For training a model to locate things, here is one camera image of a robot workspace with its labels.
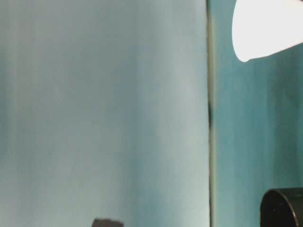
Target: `black cylindrical object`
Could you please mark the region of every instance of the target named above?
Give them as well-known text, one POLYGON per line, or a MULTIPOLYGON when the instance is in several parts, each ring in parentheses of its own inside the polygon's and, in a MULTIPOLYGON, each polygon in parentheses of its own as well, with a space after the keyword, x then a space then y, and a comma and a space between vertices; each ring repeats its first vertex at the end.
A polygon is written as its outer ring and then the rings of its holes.
POLYGON ((260 206, 260 227, 303 227, 303 188, 268 190, 260 206))

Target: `blurry surface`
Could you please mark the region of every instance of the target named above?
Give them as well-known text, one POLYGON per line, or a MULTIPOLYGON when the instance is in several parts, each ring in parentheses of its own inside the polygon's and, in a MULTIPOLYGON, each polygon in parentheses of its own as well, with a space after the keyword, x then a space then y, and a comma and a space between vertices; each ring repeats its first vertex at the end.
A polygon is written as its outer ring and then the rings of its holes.
POLYGON ((135 1, 3 0, 0 28, 0 226, 135 226, 135 1))
POLYGON ((303 47, 239 61, 234 6, 235 0, 209 1, 213 225, 257 227, 267 189, 303 183, 303 47))
POLYGON ((209 224, 205 2, 0 2, 0 226, 209 224))
POLYGON ((138 18, 138 227, 206 227, 205 1, 141 0, 138 18))

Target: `wall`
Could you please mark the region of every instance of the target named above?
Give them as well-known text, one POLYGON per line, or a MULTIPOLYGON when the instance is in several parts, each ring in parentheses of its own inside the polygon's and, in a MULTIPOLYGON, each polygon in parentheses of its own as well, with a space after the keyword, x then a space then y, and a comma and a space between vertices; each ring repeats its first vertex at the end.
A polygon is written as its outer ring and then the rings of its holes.
POLYGON ((235 0, 208 5, 213 226, 256 227, 267 189, 303 183, 303 47, 240 62, 232 48, 234 5, 235 0))
POLYGON ((209 225, 205 1, 141 0, 138 225, 209 225))
POLYGON ((0 15, 0 225, 135 226, 135 1, 4 0, 0 15))
POLYGON ((209 225, 205 1, 0 3, 0 225, 209 225))

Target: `white lamp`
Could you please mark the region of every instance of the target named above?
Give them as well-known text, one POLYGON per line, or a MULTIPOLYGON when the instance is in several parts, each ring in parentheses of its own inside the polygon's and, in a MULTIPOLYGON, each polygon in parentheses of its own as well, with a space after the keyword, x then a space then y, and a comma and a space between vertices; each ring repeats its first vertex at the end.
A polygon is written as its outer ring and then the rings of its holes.
POLYGON ((303 1, 237 0, 232 43, 240 61, 272 55, 303 43, 303 1))

